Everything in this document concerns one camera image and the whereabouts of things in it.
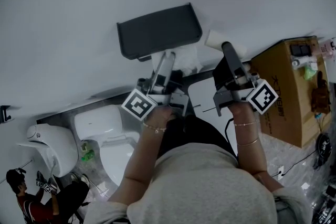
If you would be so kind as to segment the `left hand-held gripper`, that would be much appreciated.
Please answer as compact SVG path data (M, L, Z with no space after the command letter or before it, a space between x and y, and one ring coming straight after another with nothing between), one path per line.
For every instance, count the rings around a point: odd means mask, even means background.
M165 52L150 79L138 79L122 108L139 121L144 121L159 106L169 106L184 116L189 97L180 89L183 86L183 71L173 70L175 58L174 52Z

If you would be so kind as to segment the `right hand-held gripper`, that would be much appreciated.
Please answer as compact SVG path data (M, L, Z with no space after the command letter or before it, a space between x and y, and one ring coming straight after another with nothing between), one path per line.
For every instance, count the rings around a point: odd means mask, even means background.
M230 42L222 44L224 57L213 70L216 92L213 96L218 116L222 109L237 102L248 102L264 114L278 99L272 86L256 72L249 72Z

